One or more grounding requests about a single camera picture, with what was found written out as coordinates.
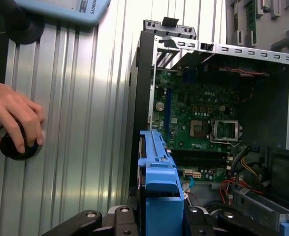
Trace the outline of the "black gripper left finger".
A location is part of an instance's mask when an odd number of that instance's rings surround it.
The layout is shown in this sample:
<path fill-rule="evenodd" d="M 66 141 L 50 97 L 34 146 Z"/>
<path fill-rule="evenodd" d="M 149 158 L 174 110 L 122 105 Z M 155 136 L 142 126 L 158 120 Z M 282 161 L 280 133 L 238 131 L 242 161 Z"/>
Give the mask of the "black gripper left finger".
<path fill-rule="evenodd" d="M 44 236 L 136 236 L 134 210 L 115 206 L 103 216 L 95 210 L 85 210 L 45 232 Z"/>

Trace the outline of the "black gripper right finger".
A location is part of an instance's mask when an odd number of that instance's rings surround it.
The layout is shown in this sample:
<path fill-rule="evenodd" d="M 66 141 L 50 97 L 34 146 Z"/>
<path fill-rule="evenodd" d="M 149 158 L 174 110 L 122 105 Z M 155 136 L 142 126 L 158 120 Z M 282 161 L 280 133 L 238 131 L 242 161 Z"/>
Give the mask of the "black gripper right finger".
<path fill-rule="evenodd" d="M 214 217 L 202 207 L 185 206 L 184 235 L 278 236 L 279 233 L 233 208 L 220 209 Z"/>

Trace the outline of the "person's hand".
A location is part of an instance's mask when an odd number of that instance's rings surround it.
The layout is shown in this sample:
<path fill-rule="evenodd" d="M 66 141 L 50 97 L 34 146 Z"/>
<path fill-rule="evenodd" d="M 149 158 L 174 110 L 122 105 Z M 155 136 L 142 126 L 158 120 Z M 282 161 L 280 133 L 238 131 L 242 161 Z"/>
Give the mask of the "person's hand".
<path fill-rule="evenodd" d="M 0 124 L 11 136 L 19 153 L 25 152 L 25 143 L 30 147 L 34 143 L 43 144 L 43 120 L 44 112 L 40 105 L 0 83 Z"/>

